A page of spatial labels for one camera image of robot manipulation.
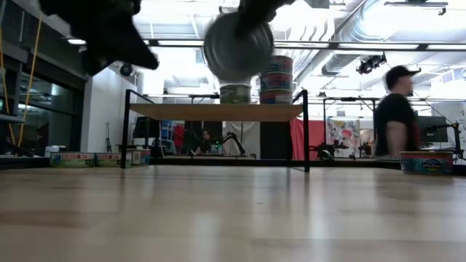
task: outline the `person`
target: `person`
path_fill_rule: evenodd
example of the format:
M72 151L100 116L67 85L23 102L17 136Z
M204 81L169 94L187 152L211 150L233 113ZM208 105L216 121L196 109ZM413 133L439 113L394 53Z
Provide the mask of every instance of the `person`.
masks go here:
M378 157L399 158L401 151L419 150L416 116L407 99L413 93L411 77L416 73L399 65L391 68L385 76L390 93L374 112L375 155Z
M202 130L202 140L198 145L196 151L194 151L194 155L198 156L200 154L208 154L210 152L210 146L212 143L210 142L210 135L207 130Z

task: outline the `ventilation duct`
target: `ventilation duct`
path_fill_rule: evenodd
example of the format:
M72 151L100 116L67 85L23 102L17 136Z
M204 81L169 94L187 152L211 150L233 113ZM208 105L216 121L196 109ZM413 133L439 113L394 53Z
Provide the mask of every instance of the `ventilation duct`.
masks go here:
M361 5L356 7L355 13L341 28L333 35L333 41L361 42L361 41L383 41L388 36L370 35L365 32L364 20L365 14L371 11L376 5L383 4L379 0L365 0ZM317 52L311 63L298 75L297 82L301 83L305 76L319 71L325 76L335 76L341 69L349 65L352 61L360 57L358 53L340 54L332 50L320 50Z

